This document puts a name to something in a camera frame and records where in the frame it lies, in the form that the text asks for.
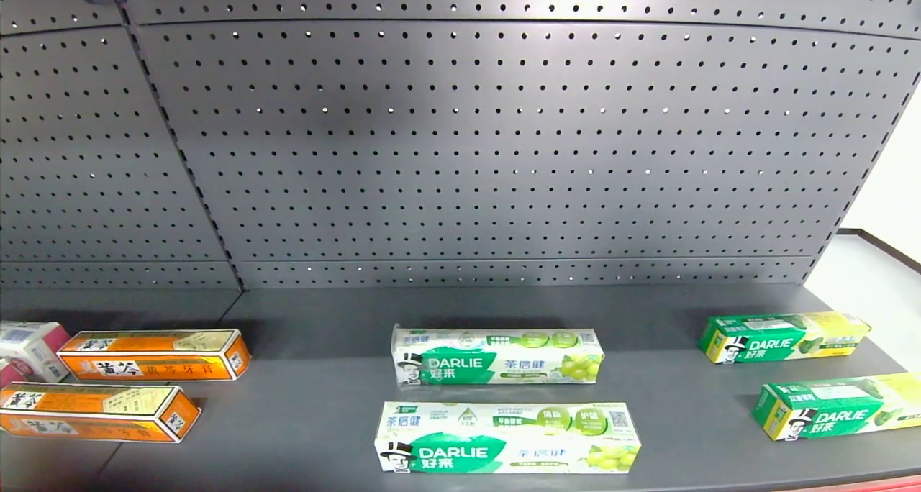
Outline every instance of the orange toothpaste box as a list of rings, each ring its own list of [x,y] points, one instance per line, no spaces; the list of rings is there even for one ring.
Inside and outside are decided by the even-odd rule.
[[[201,414],[178,386],[13,383],[0,426],[13,436],[179,443]]]
[[[82,380],[234,381],[249,368],[240,331],[79,332],[58,357]]]

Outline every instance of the white wall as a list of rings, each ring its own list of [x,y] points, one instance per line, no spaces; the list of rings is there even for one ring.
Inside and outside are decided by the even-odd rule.
[[[914,95],[842,221],[921,262],[921,96]]]

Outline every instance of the green darlie toothpaste box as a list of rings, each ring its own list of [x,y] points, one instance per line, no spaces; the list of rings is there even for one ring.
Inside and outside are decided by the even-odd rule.
[[[388,473],[626,473],[640,442],[626,404],[384,403]]]
[[[754,417],[774,440],[921,426],[921,373],[764,384]]]
[[[593,384],[604,351],[591,329],[421,330],[394,327],[397,383]]]
[[[717,364],[849,355],[869,325],[841,312],[710,318],[700,348]]]

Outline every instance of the darlie toothpaste box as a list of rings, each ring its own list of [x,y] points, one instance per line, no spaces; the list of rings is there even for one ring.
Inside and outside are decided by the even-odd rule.
[[[764,384],[754,417],[793,442],[921,426],[921,373]]]
[[[0,322],[0,357],[27,380],[59,383],[67,368],[55,355],[70,335],[55,322]]]
[[[717,364],[849,355],[869,325],[841,312],[710,318],[700,348]]]
[[[424,330],[394,327],[397,383],[593,384],[604,351],[591,329]]]
[[[640,442],[626,404],[384,403],[389,473],[626,473]]]
[[[13,381],[25,381],[26,378],[6,357],[0,357],[0,388],[6,388]]]
[[[178,443],[201,410],[178,386],[13,383],[0,426],[13,436]]]
[[[234,381],[250,365],[233,329],[79,332],[58,357],[82,380]]]

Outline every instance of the gray shelf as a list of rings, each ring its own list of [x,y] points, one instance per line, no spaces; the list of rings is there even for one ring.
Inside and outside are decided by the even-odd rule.
[[[0,319],[60,322],[71,334],[109,328],[207,328],[239,295],[233,290],[3,290]],[[120,445],[0,434],[3,489],[93,489],[94,480]]]
[[[255,360],[236,383],[184,384],[204,413],[178,446],[125,444],[103,488],[132,490],[776,490],[921,472],[921,430],[770,442],[750,418],[761,383],[902,371],[872,342],[851,357],[711,365],[710,315],[827,309],[801,286],[579,286],[246,293],[222,326]],[[394,322],[591,326],[595,386],[397,391]],[[643,448],[629,475],[385,475],[372,448],[385,400],[626,401]]]

